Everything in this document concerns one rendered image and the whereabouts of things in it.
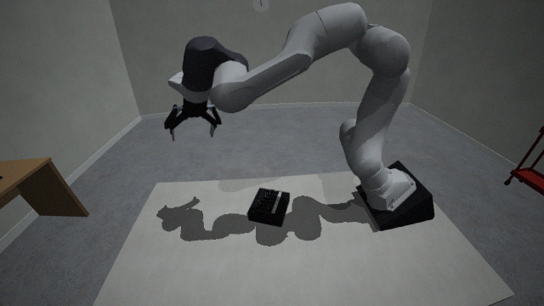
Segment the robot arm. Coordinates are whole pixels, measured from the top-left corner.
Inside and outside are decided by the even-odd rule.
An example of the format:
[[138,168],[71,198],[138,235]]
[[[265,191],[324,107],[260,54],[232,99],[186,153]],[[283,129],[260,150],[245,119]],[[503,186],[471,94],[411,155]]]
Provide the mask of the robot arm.
[[411,79],[407,67],[411,47],[401,34],[367,23],[364,10],[356,3],[314,11],[293,23],[274,59],[249,72],[243,55],[226,49],[214,37],[194,37],[185,46],[183,71],[170,78],[168,85],[189,102],[209,99],[218,110],[233,114],[305,72],[316,60],[352,47],[351,53],[376,74],[373,72],[361,100],[357,119],[343,122],[339,139],[369,205],[393,212],[417,189],[407,173],[384,168],[382,162],[389,124]]

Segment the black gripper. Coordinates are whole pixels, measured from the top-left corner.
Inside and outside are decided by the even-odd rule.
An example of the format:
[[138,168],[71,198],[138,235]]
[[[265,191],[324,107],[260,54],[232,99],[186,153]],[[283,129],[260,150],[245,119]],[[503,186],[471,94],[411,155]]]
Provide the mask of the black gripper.
[[[192,102],[186,101],[185,98],[184,98],[184,104],[182,106],[173,105],[173,110],[171,111],[171,113],[167,117],[167,120],[164,122],[165,129],[168,129],[168,128],[170,129],[170,134],[172,135],[173,141],[174,141],[174,129],[183,120],[186,120],[189,117],[192,118],[192,117],[201,116],[203,119],[205,118],[208,122],[210,122],[211,123],[210,135],[211,135],[211,137],[213,137],[213,133],[214,133],[214,130],[215,130],[214,128],[217,127],[217,124],[221,125],[222,122],[220,121],[221,119],[220,119],[220,117],[219,117],[219,115],[218,115],[218,113],[216,111],[215,105],[210,104],[210,105],[207,106],[207,108],[205,108],[206,106],[207,106],[207,101],[202,102],[202,103],[194,104]],[[216,120],[207,113],[207,109],[209,109],[213,113]],[[180,111],[182,111],[182,112],[177,116],[177,114]],[[196,111],[196,112],[194,112],[194,111]]]

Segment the black lighting desk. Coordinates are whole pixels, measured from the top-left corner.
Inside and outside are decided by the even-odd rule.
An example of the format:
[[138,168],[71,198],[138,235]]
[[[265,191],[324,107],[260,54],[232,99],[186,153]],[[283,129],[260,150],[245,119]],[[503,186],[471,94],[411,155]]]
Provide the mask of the black lighting desk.
[[249,220],[282,227],[288,196],[288,192],[259,188],[248,211]]

